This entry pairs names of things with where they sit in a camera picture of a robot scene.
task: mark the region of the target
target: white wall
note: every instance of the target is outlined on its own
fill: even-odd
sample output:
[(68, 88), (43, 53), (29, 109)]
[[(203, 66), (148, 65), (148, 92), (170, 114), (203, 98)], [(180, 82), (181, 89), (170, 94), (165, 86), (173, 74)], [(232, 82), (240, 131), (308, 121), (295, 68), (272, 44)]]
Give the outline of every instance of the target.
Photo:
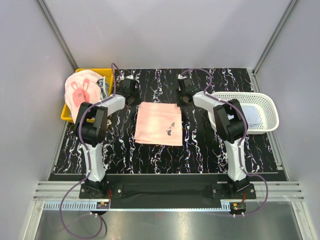
[(253, 68), (290, 0), (45, 0), (81, 68)]
[(0, 33), (0, 238), (17, 240), (50, 169), (72, 69), (36, 1), (2, 1)]
[(278, 109), (276, 134), (320, 238), (320, 1), (299, 1), (262, 68), (263, 93)]

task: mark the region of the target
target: pink towel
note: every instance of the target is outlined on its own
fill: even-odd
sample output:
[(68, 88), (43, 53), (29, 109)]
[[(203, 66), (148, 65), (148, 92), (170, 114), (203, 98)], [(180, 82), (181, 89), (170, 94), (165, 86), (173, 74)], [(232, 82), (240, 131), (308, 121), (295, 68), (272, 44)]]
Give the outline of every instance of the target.
[(139, 144), (182, 146), (182, 117), (176, 104), (142, 102), (134, 139)]
[(96, 84), (102, 76), (92, 70), (78, 71), (65, 81), (64, 100), (75, 123), (83, 102), (95, 104), (100, 101), (101, 89)]

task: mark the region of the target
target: white plastic basket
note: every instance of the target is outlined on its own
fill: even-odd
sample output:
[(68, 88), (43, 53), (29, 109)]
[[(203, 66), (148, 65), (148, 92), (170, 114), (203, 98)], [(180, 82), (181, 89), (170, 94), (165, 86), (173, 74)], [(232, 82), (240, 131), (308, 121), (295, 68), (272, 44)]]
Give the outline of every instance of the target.
[[(264, 134), (275, 130), (279, 126), (279, 116), (274, 101), (265, 94), (257, 92), (217, 91), (212, 96), (225, 101), (237, 99), (241, 106), (255, 106), (260, 123), (255, 129), (249, 128), (247, 134)], [(208, 115), (212, 128), (216, 130), (213, 114), (208, 112)]]

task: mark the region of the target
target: black marble tabletop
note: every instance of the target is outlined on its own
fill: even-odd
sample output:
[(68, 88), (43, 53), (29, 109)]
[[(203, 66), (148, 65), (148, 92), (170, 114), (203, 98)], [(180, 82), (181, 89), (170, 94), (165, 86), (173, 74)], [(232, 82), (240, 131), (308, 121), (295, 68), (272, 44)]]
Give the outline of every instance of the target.
[[(209, 92), (253, 92), (245, 68), (209, 68), (213, 84)], [(131, 69), (121, 75), (133, 75), (140, 82), (141, 100), (153, 103), (177, 103), (177, 76), (183, 69)], [(204, 89), (209, 77), (202, 71), (188, 74), (196, 88)], [(208, 112), (195, 106), (182, 109), (183, 146), (135, 143), (138, 106), (122, 109), (108, 120), (103, 141), (103, 165), (108, 174), (198, 174), (226, 173), (228, 158), (223, 141), (211, 128)], [(72, 124), (67, 125), (58, 161), (53, 173), (82, 174), (85, 158)], [(245, 139), (248, 172), (277, 172), (267, 134)]]

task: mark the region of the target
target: reflective floor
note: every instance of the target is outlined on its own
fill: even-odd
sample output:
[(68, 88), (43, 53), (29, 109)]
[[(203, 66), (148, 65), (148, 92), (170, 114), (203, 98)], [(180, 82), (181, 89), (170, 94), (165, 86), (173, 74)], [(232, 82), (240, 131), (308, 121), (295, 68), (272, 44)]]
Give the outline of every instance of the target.
[[(247, 212), (258, 207), (248, 203)], [(85, 214), (64, 211), (66, 224)], [(232, 218), (208, 212), (122, 212), (103, 215), (107, 224), (97, 240), (300, 240), (299, 227), (290, 203), (268, 202), (257, 214)], [(94, 235), (100, 221), (86, 216), (69, 226), (82, 237)], [(43, 211), (36, 240), (73, 240), (62, 225), (58, 211)]]

